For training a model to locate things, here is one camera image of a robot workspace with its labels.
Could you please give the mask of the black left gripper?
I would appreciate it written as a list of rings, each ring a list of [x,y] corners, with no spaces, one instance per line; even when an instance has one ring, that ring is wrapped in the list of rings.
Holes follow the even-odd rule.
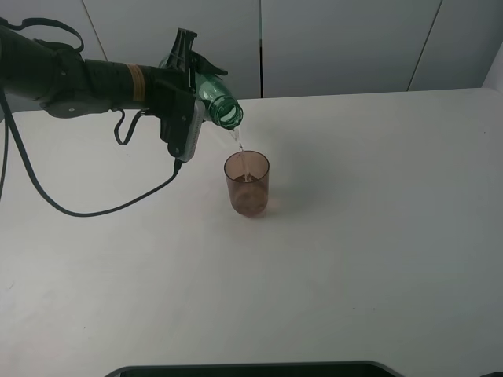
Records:
[[[227,76],[228,71],[192,51],[196,32],[179,28],[167,57],[167,68],[156,68],[153,79],[152,114],[160,119],[160,139],[173,157],[185,149],[189,124],[193,118],[195,94],[187,75],[174,69],[189,69],[191,76]]]

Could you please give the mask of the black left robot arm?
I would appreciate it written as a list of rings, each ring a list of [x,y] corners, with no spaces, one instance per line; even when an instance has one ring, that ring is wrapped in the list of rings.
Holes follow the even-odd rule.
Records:
[[[60,119],[137,109],[160,120],[160,138],[173,157],[183,163],[192,159],[204,117],[204,106],[195,95],[195,32],[179,29],[168,58],[155,68],[84,59],[83,45],[20,34],[32,26],[77,33],[46,18],[28,18],[19,25],[2,20],[1,86],[7,93],[35,101]]]

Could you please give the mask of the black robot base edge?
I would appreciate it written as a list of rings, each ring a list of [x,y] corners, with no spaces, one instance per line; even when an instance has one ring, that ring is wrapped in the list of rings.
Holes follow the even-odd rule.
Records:
[[[126,366],[110,376],[398,376],[375,361]]]

